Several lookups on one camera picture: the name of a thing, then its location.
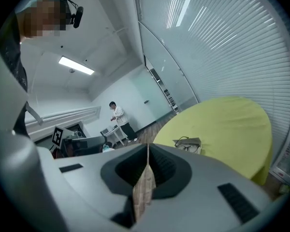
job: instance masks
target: yellow-green table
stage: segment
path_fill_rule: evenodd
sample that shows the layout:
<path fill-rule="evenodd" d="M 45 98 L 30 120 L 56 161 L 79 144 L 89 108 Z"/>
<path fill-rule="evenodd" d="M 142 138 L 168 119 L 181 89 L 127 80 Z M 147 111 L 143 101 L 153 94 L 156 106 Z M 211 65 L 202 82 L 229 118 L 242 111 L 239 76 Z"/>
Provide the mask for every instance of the yellow-green table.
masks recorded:
<path fill-rule="evenodd" d="M 182 136 L 199 137 L 201 154 L 213 157 L 263 185 L 272 158 L 271 123 L 266 112 L 243 97 L 203 101 L 172 118 L 154 143 L 174 146 Z"/>

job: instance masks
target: person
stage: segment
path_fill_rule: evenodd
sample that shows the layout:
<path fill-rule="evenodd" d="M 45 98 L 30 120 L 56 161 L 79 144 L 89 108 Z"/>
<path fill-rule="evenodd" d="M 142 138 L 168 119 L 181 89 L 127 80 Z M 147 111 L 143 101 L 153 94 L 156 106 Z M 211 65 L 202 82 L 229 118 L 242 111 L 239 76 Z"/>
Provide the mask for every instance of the person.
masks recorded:
<path fill-rule="evenodd" d="M 115 102 L 110 103 L 110 109 L 113 109 L 114 116 L 111 118 L 111 121 L 117 120 L 118 125 L 121 127 L 122 131 L 127 135 L 128 137 L 128 143 L 130 143 L 132 140 L 135 142 L 137 141 L 138 137 L 132 127 L 129 124 L 129 120 L 127 115 L 125 114 L 124 110 L 121 106 L 116 106 Z"/>
<path fill-rule="evenodd" d="M 108 152 L 114 150 L 112 148 L 112 143 L 111 142 L 106 142 L 105 145 L 103 145 L 103 152 Z"/>
<path fill-rule="evenodd" d="M 0 30 L 0 54 L 27 92 L 28 83 L 25 68 L 20 60 L 20 44 L 25 39 L 45 36 L 50 31 L 65 30 L 70 24 L 71 11 L 66 0 L 32 0 L 22 11 L 12 11 Z M 14 126 L 16 134 L 29 137 L 25 125 L 26 105 Z"/>

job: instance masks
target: headset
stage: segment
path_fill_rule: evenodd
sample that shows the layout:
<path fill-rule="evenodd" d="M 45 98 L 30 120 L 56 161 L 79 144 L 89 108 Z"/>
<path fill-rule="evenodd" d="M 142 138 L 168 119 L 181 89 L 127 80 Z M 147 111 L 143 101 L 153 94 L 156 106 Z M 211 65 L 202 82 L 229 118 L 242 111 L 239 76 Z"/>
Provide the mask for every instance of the headset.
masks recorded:
<path fill-rule="evenodd" d="M 63 0 L 63 1 L 66 1 L 66 2 L 69 1 L 73 5 L 73 7 L 76 9 L 76 13 L 72 14 L 70 24 L 72 24 L 75 29 L 78 28 L 79 23 L 81 22 L 81 19 L 83 16 L 84 8 L 79 7 L 75 2 L 71 0 Z"/>

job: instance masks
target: white ceiling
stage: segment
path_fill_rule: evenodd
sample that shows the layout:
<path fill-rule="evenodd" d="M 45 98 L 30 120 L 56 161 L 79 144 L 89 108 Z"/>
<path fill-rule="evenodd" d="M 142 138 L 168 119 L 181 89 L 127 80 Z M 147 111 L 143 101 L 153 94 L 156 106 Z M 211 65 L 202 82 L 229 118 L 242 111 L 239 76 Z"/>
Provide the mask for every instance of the white ceiling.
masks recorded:
<path fill-rule="evenodd" d="M 17 10 L 29 0 L 23 0 Z M 69 28 L 59 36 L 27 39 L 21 44 L 21 60 L 28 76 L 29 92 L 34 85 L 60 86 L 83 89 L 87 92 L 95 87 L 95 93 L 101 93 L 104 85 L 99 83 L 114 82 L 130 71 L 123 63 L 131 63 L 136 68 L 141 62 L 135 59 L 129 34 L 130 24 L 121 19 L 122 12 L 117 11 L 114 0 L 72 0 L 84 7 L 84 14 L 79 28 Z M 61 56 L 86 65 L 95 72 L 87 75 L 82 72 L 69 72 L 69 68 L 58 64 Z"/>

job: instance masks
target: black pants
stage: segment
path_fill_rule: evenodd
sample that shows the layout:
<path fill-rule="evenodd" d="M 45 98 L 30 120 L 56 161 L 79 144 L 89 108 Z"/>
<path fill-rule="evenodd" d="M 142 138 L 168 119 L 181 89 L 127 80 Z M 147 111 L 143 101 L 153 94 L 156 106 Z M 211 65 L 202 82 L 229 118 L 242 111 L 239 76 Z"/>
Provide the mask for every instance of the black pants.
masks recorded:
<path fill-rule="evenodd" d="M 134 138 L 137 138 L 136 133 L 131 128 L 130 124 L 127 123 L 123 126 L 121 126 L 122 131 L 128 136 L 129 140 L 133 140 Z"/>

